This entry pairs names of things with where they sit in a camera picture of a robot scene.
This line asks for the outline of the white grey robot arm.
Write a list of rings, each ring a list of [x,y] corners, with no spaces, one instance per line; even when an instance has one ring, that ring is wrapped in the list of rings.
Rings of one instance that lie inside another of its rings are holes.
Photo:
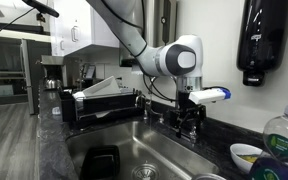
[[[131,15],[138,11],[138,0],[86,0],[103,18],[112,33],[139,63],[141,71],[151,77],[175,77],[179,109],[172,128],[182,136],[182,124],[189,119],[196,122],[191,130],[193,137],[200,128],[201,115],[190,95],[202,91],[202,41],[195,35],[183,35],[171,44],[151,47],[132,23]]]

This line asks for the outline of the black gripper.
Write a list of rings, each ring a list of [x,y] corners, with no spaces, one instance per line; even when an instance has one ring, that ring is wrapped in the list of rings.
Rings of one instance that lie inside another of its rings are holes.
[[[169,125],[176,129],[176,137],[182,137],[182,127],[185,122],[192,120],[194,125],[200,127],[206,119],[206,106],[196,105],[189,99],[189,94],[184,92],[177,93],[178,106],[175,109],[167,111],[167,120]],[[190,132],[190,141],[197,140],[197,128],[193,126]]]

